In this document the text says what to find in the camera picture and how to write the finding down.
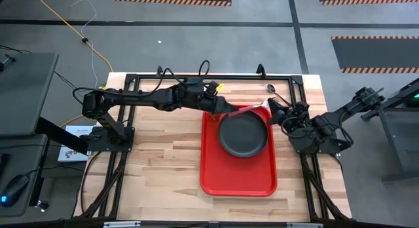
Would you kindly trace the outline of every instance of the computer mouse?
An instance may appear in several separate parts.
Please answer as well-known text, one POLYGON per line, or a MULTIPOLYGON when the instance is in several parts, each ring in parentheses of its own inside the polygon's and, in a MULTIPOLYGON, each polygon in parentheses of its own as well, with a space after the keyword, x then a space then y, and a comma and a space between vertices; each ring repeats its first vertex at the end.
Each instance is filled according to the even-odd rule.
POLYGON ((11 207, 18 202, 20 195, 29 183, 29 176, 17 175, 3 189, 0 195, 0 204, 4 207, 11 207))

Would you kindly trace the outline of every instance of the black desk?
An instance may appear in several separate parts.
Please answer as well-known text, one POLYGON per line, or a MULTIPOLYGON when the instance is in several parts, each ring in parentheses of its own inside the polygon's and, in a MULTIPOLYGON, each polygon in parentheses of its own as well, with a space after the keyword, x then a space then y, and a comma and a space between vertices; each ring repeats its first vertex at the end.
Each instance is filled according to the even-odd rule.
POLYGON ((419 78, 404 86, 398 94, 375 110, 361 116, 364 121, 380 116, 387 139, 399 163, 400 173, 382 177, 383 183, 419 177, 419 108, 398 107, 418 93, 419 78))
MULTIPOLYGON (((0 153, 9 154, 0 177, 0 191, 17 174, 25 174, 43 166, 46 155, 44 145, 49 140, 83 154, 86 154, 88 145, 86 141, 40 117, 58 55, 44 53, 10 56, 16 61, 0 72, 0 147, 22 144, 32 146, 0 149, 0 153)), ((41 172, 31 174, 29 185, 14 206, 0 206, 0 217, 21 216, 28 206, 37 204, 43 182, 40 175, 41 172)))
POLYGON ((0 137, 46 134, 50 140, 87 154, 87 142, 40 117, 58 61, 54 53, 13 54, 0 72, 0 137))
MULTIPOLYGON (((26 174, 27 172, 38 169, 43 166, 47 152, 48 138, 39 134, 27 137, 0 138, 0 153, 9 155, 4 171, 0 178, 0 192, 3 191, 6 184, 17 174, 26 174), (11 147, 15 145, 31 145, 22 147, 11 147)), ((36 183, 39 183, 41 172, 30 174, 30 181, 25 191, 22 193, 18 202, 10 207, 0 206, 0 217, 22 216, 28 206, 35 206, 38 201, 39 191, 34 189, 36 183)))

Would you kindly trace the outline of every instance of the black metal frame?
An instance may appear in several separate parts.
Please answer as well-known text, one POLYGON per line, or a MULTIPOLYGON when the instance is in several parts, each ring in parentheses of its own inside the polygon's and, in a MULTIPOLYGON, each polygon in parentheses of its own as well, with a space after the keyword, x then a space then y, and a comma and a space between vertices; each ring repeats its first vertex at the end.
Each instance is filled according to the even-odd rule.
POLYGON ((381 180, 383 183, 411 178, 419 178, 419 170, 414 169, 411 166, 411 161, 409 159, 410 152, 402 150, 395 145, 393 135, 390 132, 387 120, 387 112, 389 111, 419 111, 418 108, 414 107, 397 107, 406 102, 406 100, 413 98, 413 96, 415 96, 417 93, 419 93, 419 78, 400 89, 400 92, 398 94, 396 94, 392 98, 389 98, 378 109, 369 111, 361 116, 361 118, 364 121, 369 121, 371 118, 375 116, 380 117, 390 147, 395 151, 395 154, 397 156, 399 169, 401 172, 399 174, 392 174, 382 177, 381 180))
MULTIPOLYGON (((178 75, 177 77, 182 79, 185 77, 193 77, 196 75, 178 75)), ((158 79, 158 74, 127 74, 125 78, 124 83, 124 90, 128 90, 130 85, 134 82, 134 90, 139 90, 139 82, 141 79, 158 79)), ((167 75, 164 77, 165 79, 173 79, 173 76, 167 75)), ((295 86, 298 86, 299 90, 299 96, 301 101, 306 101, 306 96, 304 92, 304 84, 302 81, 302 76, 300 75, 267 75, 263 66, 259 65, 257 68, 257 72, 255 75, 208 75, 208 79, 224 79, 224 80, 231 80, 231 79, 238 79, 238 80, 256 80, 256 81, 287 81, 287 84, 289 86, 289 93, 291 96, 291 103, 293 106, 297 103, 297 96, 295 93, 295 86)), ((128 116, 128 126, 132 126, 133 119, 134 119, 134 111, 135 106, 130 107, 130 112, 128 116)), ((122 122, 123 116, 125 113, 125 106, 121 106, 119 109, 118 119, 117 121, 122 122)), ((105 183, 103 186, 102 191, 99 193, 96 200, 89 206, 89 208, 86 210, 85 213, 81 214, 79 217, 83 218, 91 218, 96 210, 99 208, 99 217, 108 217, 111 219, 117 218, 117 211, 118 211, 118 203, 120 198, 120 193, 122 189, 122 181, 124 178, 124 169, 126 164, 126 158, 127 153, 124 152, 121 155, 120 162, 118 164, 118 168, 114 171, 114 165, 115 165, 115 159, 117 156, 117 152, 111 152, 111 156, 109 158, 105 183), (113 184, 116 182, 116 188, 115 188, 115 196, 114 200, 111 206, 111 211, 108 216, 105 215, 106 213, 106 206, 107 206, 107 197, 108 193, 110 191, 110 188, 113 186, 113 184)), ((312 164, 313 164, 313 170, 314 170, 314 176, 317 179, 319 185, 321 186, 321 176, 320 176, 320 169, 319 169, 319 162, 316 155, 312 155, 312 164)), ((307 160, 306 155, 301 155, 301 164, 302 167, 306 165, 307 160)), ((303 170, 303 176, 304 176, 304 187, 306 189, 306 198, 308 203, 308 211, 310 215, 310 220, 315 220, 318 218, 315 208, 314 208, 314 200, 313 200, 313 194, 310 186, 310 179, 309 174, 307 170, 303 170)), ((328 218, 328 211, 325 204, 325 201, 323 199, 320 199, 321 201, 321 216, 322 218, 328 218)))

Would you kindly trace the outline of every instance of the hazard tape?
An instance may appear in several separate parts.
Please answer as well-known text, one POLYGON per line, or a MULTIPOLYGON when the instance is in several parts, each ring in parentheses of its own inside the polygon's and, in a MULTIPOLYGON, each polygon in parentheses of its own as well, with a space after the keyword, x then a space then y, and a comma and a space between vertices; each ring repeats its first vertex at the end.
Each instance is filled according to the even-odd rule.
MULTIPOLYGON (((375 35, 375 36, 333 36, 335 39, 419 39, 417 35, 375 35)), ((340 69, 343 73, 419 73, 419 67, 345 67, 340 69)))
POLYGON ((419 67, 347 67, 341 68, 341 72, 346 74, 402 74, 402 73, 419 73, 419 67))
POLYGON ((322 5, 366 5, 383 3, 412 3, 419 0, 326 0, 321 1, 322 5))
POLYGON ((417 35, 333 36, 334 39, 419 39, 417 35))
POLYGON ((209 5, 209 6, 231 6, 228 1, 206 1, 206 0, 116 0, 121 2, 142 2, 142 3, 165 3, 177 5, 209 5))

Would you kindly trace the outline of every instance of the yellow cable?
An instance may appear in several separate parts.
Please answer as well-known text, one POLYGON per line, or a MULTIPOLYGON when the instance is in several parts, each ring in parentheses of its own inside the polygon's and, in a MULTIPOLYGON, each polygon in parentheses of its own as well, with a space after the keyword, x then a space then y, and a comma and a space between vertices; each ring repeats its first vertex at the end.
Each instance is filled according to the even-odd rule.
MULTIPOLYGON (((81 39, 83 39, 84 37, 72 26, 72 25, 70 25, 67 21, 65 21, 64 20, 64 18, 62 18, 54 9, 52 9, 49 5, 47 5, 47 3, 45 3, 45 1, 43 1, 43 0, 40 0, 40 2, 42 3, 42 4, 44 4, 49 10, 51 10, 51 12, 53 12, 58 18, 60 18, 61 19, 61 21, 63 21, 67 26, 69 26, 73 31, 75 31, 75 33, 77 33, 77 35, 79 35, 79 37, 81 38, 81 39)), ((103 59, 103 60, 105 60, 105 62, 107 63, 107 65, 109 66, 109 69, 111 69, 111 72, 113 72, 113 68, 112 68, 112 65, 111 65, 111 63, 105 58, 105 57, 103 57, 95 48, 93 48, 93 46, 89 43, 89 42, 86 42, 86 44, 88 45, 88 46, 90 46, 90 48, 101 58, 101 59, 103 59)))
POLYGON ((71 122, 73 122, 73 121, 76 121, 77 119, 80 119, 80 118, 82 118, 82 117, 84 117, 84 116, 83 116, 83 115, 79 115, 79 116, 77 116, 77 117, 73 117, 72 119, 70 119, 70 120, 66 121, 65 123, 63 123, 63 124, 60 126, 60 128, 63 128, 63 127, 65 127, 66 125, 68 125, 69 123, 71 123, 71 122))

